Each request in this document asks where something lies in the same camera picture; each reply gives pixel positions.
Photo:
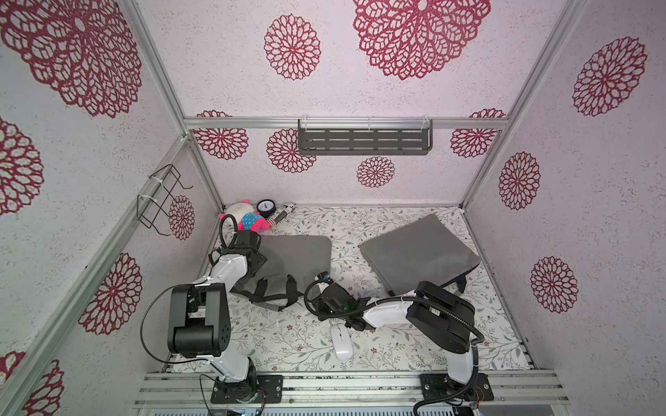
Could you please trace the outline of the white computer mouse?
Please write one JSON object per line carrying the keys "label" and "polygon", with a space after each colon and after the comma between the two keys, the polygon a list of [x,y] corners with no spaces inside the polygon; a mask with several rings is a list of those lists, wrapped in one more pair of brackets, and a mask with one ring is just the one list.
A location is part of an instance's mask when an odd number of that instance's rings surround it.
{"label": "white computer mouse", "polygon": [[340,362],[347,362],[354,355],[354,346],[350,339],[350,332],[342,323],[331,326],[331,341],[336,358]]}

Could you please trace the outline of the grey laptop bag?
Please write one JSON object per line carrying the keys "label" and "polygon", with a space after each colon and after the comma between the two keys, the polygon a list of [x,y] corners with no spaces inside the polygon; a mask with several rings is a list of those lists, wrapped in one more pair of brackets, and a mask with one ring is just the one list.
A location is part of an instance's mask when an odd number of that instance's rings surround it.
{"label": "grey laptop bag", "polygon": [[317,275],[331,270],[332,242],[326,236],[266,236],[258,252],[266,257],[264,265],[231,292],[270,311],[296,304]]}
{"label": "grey laptop bag", "polygon": [[464,291],[466,276],[480,265],[480,257],[435,214],[373,237],[360,251],[390,295],[413,291],[422,281],[457,283]]}

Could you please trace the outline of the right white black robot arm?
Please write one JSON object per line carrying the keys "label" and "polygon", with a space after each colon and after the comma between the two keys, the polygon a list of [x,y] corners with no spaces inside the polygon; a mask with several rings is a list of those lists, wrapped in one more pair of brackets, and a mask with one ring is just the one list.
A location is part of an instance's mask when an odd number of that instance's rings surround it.
{"label": "right white black robot arm", "polygon": [[414,291],[401,296],[357,299],[324,277],[307,286],[304,304],[319,320],[343,320],[346,327],[356,331],[408,323],[443,349],[447,360],[443,391],[414,404],[414,415],[429,405],[462,403],[476,387],[480,375],[478,346],[485,336],[475,327],[475,307],[431,282],[422,281]]}

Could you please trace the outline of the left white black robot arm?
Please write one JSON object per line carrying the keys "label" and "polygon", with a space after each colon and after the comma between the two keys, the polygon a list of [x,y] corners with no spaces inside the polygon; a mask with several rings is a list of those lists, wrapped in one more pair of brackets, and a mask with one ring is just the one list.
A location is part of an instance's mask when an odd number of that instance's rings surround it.
{"label": "left white black robot arm", "polygon": [[232,345],[228,294],[240,281],[255,277],[267,258],[259,252],[258,232],[243,230],[236,218],[224,215],[220,226],[232,222],[232,238],[220,235],[220,256],[208,275],[190,284],[166,288],[170,294],[166,344],[180,355],[181,364],[206,362],[216,376],[213,388],[231,400],[265,405],[268,393],[259,384],[253,360]]}

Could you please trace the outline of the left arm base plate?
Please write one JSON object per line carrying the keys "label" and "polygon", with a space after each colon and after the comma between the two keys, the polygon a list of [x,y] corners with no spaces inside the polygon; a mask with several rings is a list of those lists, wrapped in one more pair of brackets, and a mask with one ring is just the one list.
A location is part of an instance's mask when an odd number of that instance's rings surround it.
{"label": "left arm base plate", "polygon": [[215,405],[278,404],[282,401],[283,387],[282,375],[255,375],[239,382],[226,382],[217,377],[210,402]]}

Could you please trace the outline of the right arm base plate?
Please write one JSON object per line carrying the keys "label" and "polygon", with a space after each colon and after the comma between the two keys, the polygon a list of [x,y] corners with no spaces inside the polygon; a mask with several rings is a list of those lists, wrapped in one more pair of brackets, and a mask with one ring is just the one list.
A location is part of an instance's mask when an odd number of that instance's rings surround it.
{"label": "right arm base plate", "polygon": [[480,373],[473,381],[460,383],[447,374],[421,374],[421,393],[426,402],[444,401],[493,401],[494,392],[486,374]]}

